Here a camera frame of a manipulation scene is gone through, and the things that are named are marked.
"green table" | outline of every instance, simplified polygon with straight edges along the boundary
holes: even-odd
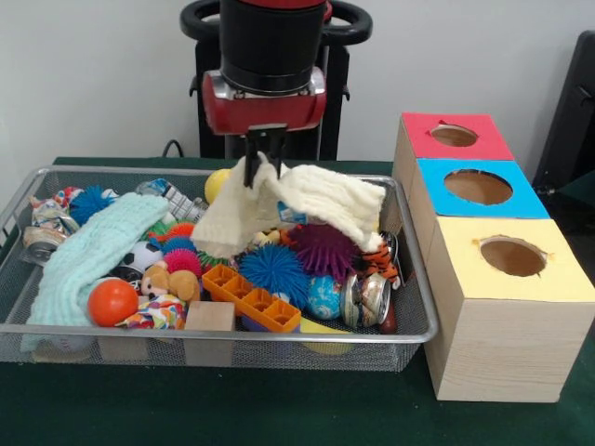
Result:
[[[219,168],[200,159],[57,164]],[[390,163],[326,163],[389,175]],[[0,444],[595,444],[589,338],[558,404],[438,402],[423,350],[401,374],[0,364]]]

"orange plastic tray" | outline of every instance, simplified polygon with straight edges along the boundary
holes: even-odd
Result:
[[[301,311],[262,288],[254,288],[244,276],[225,265],[217,265],[203,274],[203,287],[217,302],[233,302],[235,315],[245,315],[266,329],[277,333],[294,332],[299,327]]]

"light blue knitted cloth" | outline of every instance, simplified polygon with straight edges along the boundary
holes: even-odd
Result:
[[[165,198],[127,193],[96,213],[46,263],[27,323],[91,325],[86,302],[95,282],[166,212]],[[32,351],[39,340],[39,336],[24,336],[21,349]]]

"red box top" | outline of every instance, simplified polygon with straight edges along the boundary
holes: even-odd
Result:
[[[417,158],[514,160],[489,114],[404,113]]]

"white cloth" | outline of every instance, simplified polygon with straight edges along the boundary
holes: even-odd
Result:
[[[382,242],[376,225],[384,188],[315,165],[282,165],[277,178],[274,165],[264,154],[258,156],[261,164],[252,189],[244,186],[242,158],[194,227],[192,240],[199,250],[214,257],[240,254],[256,232],[284,225],[277,208],[283,202],[337,228],[363,251],[376,251]]]

